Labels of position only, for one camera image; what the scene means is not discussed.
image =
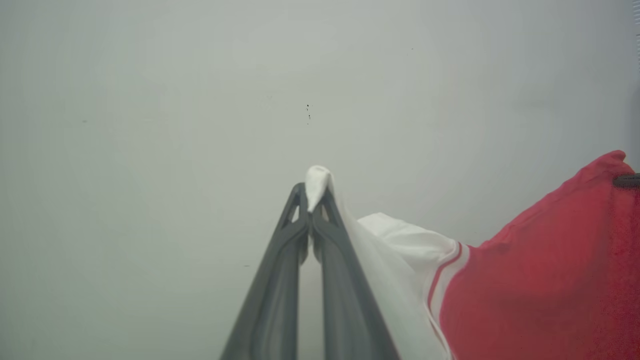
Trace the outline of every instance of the red fabric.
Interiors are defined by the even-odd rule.
[[[640,190],[606,154],[470,248],[440,323],[457,360],[640,359]]]

